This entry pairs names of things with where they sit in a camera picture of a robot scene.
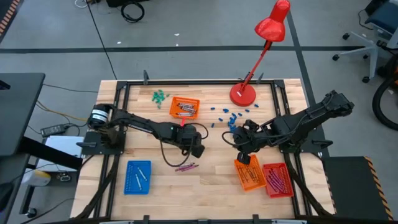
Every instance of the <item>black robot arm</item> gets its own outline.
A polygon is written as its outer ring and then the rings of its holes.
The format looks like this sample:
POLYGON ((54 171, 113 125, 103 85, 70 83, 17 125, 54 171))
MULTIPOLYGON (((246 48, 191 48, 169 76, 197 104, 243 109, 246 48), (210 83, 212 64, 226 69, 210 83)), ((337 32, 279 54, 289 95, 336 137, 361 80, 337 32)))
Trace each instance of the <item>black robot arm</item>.
POLYGON ((233 135, 233 146, 239 151, 238 160, 243 164, 249 164, 249 154, 266 146, 286 144, 300 147, 311 130, 329 118, 351 114, 353 107, 354 104, 342 93, 333 90, 326 94, 322 102, 297 114, 279 116, 262 125, 248 119, 233 135))
POLYGON ((88 119, 88 127, 101 133, 101 142, 109 147, 117 144, 120 130, 125 131, 126 127, 130 127, 152 134, 161 143, 177 146, 184 156, 192 154, 197 158, 205 150, 201 140, 207 137, 202 138, 191 124, 181 126, 171 122, 158 123, 128 113, 126 110, 117 109, 111 104, 94 105, 88 119))

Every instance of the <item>gray floor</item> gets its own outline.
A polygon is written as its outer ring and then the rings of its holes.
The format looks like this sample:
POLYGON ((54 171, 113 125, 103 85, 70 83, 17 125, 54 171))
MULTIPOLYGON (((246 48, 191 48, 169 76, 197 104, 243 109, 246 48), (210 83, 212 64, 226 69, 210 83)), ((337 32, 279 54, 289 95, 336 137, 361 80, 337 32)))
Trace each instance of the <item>gray floor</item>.
MULTIPOLYGON (((73 2, 25 0, 0 43, 0 49, 100 48, 88 9, 76 8, 73 2)), ((120 12, 108 8, 105 1, 92 6, 92 10, 106 47, 262 45, 264 42, 254 33, 254 26, 268 15, 274 3, 273 0, 150 0, 142 3, 146 15, 137 24, 125 22, 120 12)), ((351 30, 371 36, 370 31, 358 25, 357 15, 368 1, 291 0, 291 3, 301 46, 356 45, 341 39, 342 34, 351 30)), ((275 44, 277 46, 293 46, 289 26, 285 24, 286 40, 275 44)), ((326 138, 335 142, 330 154, 371 157, 392 212, 397 214, 398 179, 394 176, 398 169, 397 133, 378 123, 371 111, 371 98, 381 79, 363 84, 361 79, 368 74, 369 62, 360 56, 342 57, 334 62, 331 56, 335 53, 303 53, 316 100, 335 89, 356 105, 352 115, 333 119, 323 126, 326 138)), ((120 79, 141 78, 143 69, 152 79, 237 78, 248 72, 259 51, 115 52, 109 56, 120 79)), ((113 79, 104 53, 0 54, 0 72, 44 72, 45 83, 80 90, 97 90, 100 80, 113 79)), ((264 72, 264 78, 302 77, 294 51, 270 51, 258 69, 260 72, 264 72)), ((93 93, 74 93, 46 86, 39 97, 49 108, 81 118, 88 116, 95 99, 93 93)), ((396 115, 395 106, 390 104, 386 110, 396 115)), ((65 122, 61 116, 36 108, 30 125, 40 129, 65 122)), ((68 134, 76 134, 76 130, 71 129, 68 134)), ((41 140, 29 129, 26 136, 41 140)), ((32 206, 40 213, 73 197, 74 193, 75 184, 38 188, 32 206)), ((26 220, 25 216, 17 214, 20 200, 21 195, 10 223, 26 220)), ((66 220, 71 205, 72 202, 67 202, 32 223, 66 220)))

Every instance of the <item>bicycle wheel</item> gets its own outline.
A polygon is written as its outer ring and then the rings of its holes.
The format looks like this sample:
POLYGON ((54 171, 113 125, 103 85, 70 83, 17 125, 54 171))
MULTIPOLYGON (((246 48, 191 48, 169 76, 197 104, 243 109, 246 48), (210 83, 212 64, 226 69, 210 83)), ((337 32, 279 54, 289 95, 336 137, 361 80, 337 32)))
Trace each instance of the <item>bicycle wheel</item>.
MULTIPOLYGON (((374 96, 373 96, 373 101, 372 101, 372 109, 373 109, 373 113, 376 116, 376 118, 385 126, 387 126, 388 128, 394 129, 398 131, 398 123, 393 122, 391 119, 389 119, 382 111, 381 109, 381 104, 382 104, 382 96, 384 94, 388 95, 388 91, 386 91, 390 86, 394 86, 396 83, 398 82, 398 74, 393 73, 392 75, 390 75, 389 78, 387 78, 380 86, 379 88, 376 90, 374 96)), ((394 92, 391 93, 391 95, 389 96, 396 98, 396 94, 395 96, 393 96, 394 92)))

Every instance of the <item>blue basket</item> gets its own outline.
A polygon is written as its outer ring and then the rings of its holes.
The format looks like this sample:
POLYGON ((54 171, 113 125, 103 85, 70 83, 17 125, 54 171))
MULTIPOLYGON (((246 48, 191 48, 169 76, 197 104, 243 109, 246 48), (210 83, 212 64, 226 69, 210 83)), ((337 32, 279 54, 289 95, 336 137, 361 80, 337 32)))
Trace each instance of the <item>blue basket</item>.
POLYGON ((147 195, 150 187, 150 173, 151 166, 150 161, 129 161, 126 169, 126 180, 124 182, 124 194, 125 195, 147 195), (138 171, 138 167, 144 173, 145 179, 138 171), (139 189, 137 177, 141 183, 142 190, 139 189))

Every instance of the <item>lamp base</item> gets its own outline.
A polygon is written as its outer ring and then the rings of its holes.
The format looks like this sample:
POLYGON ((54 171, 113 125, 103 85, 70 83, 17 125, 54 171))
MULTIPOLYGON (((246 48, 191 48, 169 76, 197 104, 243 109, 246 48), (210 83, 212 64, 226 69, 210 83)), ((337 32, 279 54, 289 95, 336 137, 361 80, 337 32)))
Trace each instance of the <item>lamp base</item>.
POLYGON ((256 91, 253 86, 246 85, 244 91, 239 92, 242 86, 243 83, 238 83, 232 86, 229 97, 231 98, 231 101, 238 106, 249 106, 256 99, 256 91))

